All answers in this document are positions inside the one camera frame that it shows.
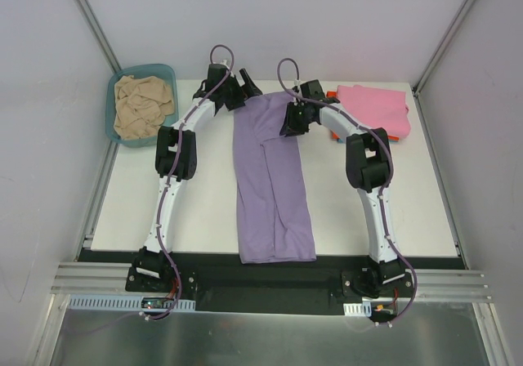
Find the purple t-shirt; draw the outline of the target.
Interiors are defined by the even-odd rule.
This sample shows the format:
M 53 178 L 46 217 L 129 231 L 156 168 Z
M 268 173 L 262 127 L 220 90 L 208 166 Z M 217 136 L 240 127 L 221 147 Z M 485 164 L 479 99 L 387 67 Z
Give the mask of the purple t-shirt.
M 244 264 L 315 261 L 297 139 L 279 134 L 291 97 L 255 96 L 235 111 L 239 257 Z

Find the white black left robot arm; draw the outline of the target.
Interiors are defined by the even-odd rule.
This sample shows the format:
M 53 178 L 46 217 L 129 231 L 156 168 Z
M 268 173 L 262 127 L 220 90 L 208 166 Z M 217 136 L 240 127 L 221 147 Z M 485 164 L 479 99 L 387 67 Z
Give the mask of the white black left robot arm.
M 149 235 L 128 271 L 128 284 L 145 281 L 154 291 L 162 292 L 171 284 L 181 283 L 168 233 L 181 191 L 196 172 L 196 132 L 221 108 L 237 110 L 245 106 L 246 100 L 261 94 L 245 68 L 236 76 L 224 64 L 210 64 L 207 78 L 193 95 L 187 112 L 173 125 L 159 129 L 154 158 L 159 197 Z

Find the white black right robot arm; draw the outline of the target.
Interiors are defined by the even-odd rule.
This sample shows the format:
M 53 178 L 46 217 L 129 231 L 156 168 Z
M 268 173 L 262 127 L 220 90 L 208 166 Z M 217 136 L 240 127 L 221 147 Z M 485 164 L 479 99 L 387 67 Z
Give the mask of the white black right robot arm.
M 360 196 L 369 234 L 368 267 L 351 280 L 351 288 L 362 297 L 386 296 L 406 273 L 390 218 L 394 168 L 387 133 L 348 114 L 339 100 L 324 94 L 317 80 L 284 91 L 293 100 L 287 104 L 281 136 L 304 135 L 317 123 L 345 140 L 346 178 Z

